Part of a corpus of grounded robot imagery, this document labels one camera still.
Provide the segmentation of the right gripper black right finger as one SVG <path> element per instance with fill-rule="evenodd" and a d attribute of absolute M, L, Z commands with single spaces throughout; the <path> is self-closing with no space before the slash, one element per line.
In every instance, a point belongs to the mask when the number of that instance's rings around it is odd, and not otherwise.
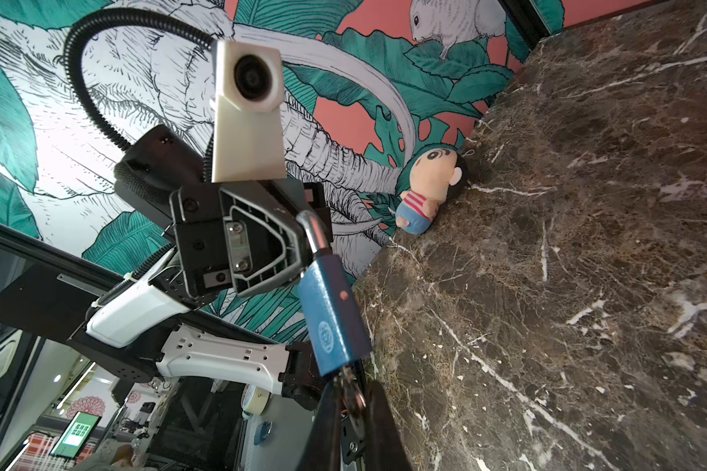
<path fill-rule="evenodd" d="M 412 471 L 383 385 L 371 381 L 365 389 L 365 469 Z"/>

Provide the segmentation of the blue padlock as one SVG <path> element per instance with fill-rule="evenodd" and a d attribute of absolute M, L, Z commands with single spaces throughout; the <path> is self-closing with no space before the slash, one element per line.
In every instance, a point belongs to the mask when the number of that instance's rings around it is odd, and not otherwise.
<path fill-rule="evenodd" d="M 366 401 L 353 365 L 372 353 L 371 341 L 342 259 L 332 251 L 322 221 L 313 211 L 300 212 L 297 221 L 312 254 L 300 279 L 299 296 L 319 372 L 342 379 L 348 413 L 361 417 Z"/>

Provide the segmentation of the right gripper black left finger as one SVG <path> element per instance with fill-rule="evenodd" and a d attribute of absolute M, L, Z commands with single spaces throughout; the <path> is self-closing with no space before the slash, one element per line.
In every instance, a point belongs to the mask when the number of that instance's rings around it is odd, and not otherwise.
<path fill-rule="evenodd" d="M 337 471 L 341 466 L 343 386 L 334 379 L 325 387 L 296 471 Z"/>

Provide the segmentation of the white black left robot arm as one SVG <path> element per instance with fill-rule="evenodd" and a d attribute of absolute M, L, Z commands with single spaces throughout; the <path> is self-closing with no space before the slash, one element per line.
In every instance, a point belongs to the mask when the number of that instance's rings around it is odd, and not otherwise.
<path fill-rule="evenodd" d="M 210 166 L 163 125 L 127 150 L 114 170 L 116 194 L 167 243 L 88 308 L 70 343 L 123 380 L 236 382 L 314 409 L 326 380 L 310 343 L 273 343 L 206 309 L 224 294 L 292 288 L 311 261 L 298 214 L 331 222 L 322 185 L 215 184 Z"/>

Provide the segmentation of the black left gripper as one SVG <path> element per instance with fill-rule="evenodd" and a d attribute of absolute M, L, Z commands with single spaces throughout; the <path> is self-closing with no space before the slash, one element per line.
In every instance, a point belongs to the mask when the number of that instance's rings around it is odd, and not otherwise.
<path fill-rule="evenodd" d="M 298 280 L 310 265 L 297 216 L 313 211 L 331 247 L 330 211 L 321 184 L 294 179 L 216 184 L 200 155 L 160 125 L 134 143 L 114 168 L 115 192 L 177 247 L 192 298 L 231 288 L 257 296 Z"/>

